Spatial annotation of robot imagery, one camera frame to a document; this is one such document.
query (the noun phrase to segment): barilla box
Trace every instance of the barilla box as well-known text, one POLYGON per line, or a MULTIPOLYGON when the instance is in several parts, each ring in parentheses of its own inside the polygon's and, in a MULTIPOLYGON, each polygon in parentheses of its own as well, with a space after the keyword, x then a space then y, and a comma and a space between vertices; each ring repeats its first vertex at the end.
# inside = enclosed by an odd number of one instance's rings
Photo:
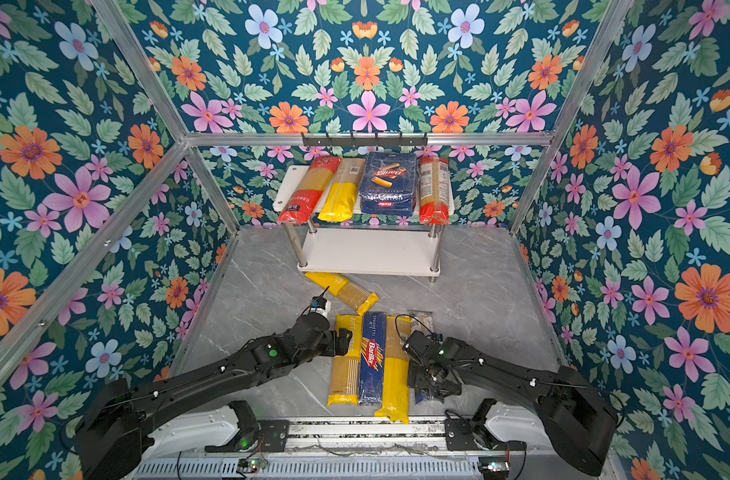
POLYGON ((381 403, 383 398, 383 350, 387 345, 387 314, 363 316, 360 341, 360 403, 381 403))
POLYGON ((415 154, 368 154, 360 181, 360 208, 364 214, 412 216, 417 191, 415 154))

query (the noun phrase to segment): plastic packaging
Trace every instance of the plastic packaging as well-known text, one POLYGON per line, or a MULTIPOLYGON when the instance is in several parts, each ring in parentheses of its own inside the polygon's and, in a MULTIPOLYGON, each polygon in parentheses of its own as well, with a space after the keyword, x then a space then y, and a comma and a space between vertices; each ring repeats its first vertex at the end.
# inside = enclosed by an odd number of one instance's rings
POLYGON ((392 422, 408 424, 410 389, 408 388, 408 365, 410 358, 403 352, 403 336, 410 334, 410 318, 407 316, 387 317, 387 348, 383 363, 383 400, 377 417, 387 417, 392 422))
MULTIPOLYGON (((410 320, 410 332, 421 332, 424 335, 428 335, 431 331, 434 331, 434 319, 432 318, 432 312, 424 312, 422 310, 409 310, 407 316, 401 316, 400 318, 410 320)), ((416 404, 423 401, 437 400, 439 402, 445 402, 445 399, 437 396, 437 390, 435 389, 414 389, 416 396, 416 404)))
POLYGON ((415 154, 368 154, 360 182, 360 208, 364 214, 412 216, 417 190, 415 154))
POLYGON ((293 192, 291 199, 277 218, 279 224, 301 225, 309 218, 322 197, 327 183, 331 181, 333 172, 341 163, 336 157, 317 157, 309 166, 309 170, 293 192))
POLYGON ((369 292, 341 274, 309 272, 306 277, 357 311, 358 315, 368 312, 378 302, 378 295, 369 292))
POLYGON ((420 168, 419 221, 422 224, 450 223, 450 173, 446 158, 422 158, 420 168))
POLYGON ((327 404, 356 405, 360 402, 360 343, 363 338, 363 318, 359 315, 336 315, 336 329, 352 333, 346 355, 333 358, 331 390, 327 404))
POLYGON ((379 404, 383 398, 383 351, 387 343, 387 314, 363 316, 360 340, 360 403, 379 404))
POLYGON ((331 191, 322 212, 317 216, 326 222, 345 222, 354 214, 357 189, 365 173, 364 158, 344 158, 333 174, 331 191))

